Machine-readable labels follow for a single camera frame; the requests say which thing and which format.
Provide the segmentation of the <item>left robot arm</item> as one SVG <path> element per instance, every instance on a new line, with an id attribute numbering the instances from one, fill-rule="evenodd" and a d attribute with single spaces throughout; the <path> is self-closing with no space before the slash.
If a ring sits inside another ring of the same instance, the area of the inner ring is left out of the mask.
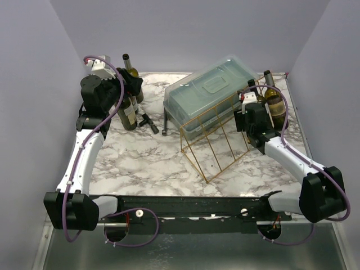
<path id="1" fill-rule="evenodd" d="M 125 209 L 112 195 L 95 199 L 89 184 L 96 157 L 110 128 L 110 109 L 119 98 L 139 94 L 143 80 L 119 69 L 120 78 L 88 75 L 80 81 L 83 99 L 76 121 L 76 140 L 66 172 L 54 192 L 47 192 L 44 205 L 55 229 L 93 231 L 101 218 L 112 222 L 124 218 Z"/>

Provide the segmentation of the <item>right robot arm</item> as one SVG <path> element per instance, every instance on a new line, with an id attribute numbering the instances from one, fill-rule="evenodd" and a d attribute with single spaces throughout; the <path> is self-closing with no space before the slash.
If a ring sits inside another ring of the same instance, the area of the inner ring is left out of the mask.
<path id="1" fill-rule="evenodd" d="M 276 191 L 259 205 L 259 215 L 270 221 L 279 212 L 300 214 L 312 223 L 349 210 L 341 171 L 325 167 L 291 147 L 269 123 L 265 107 L 249 103 L 234 112 L 236 128 L 250 144 L 281 164 L 301 185 L 298 193 Z"/>

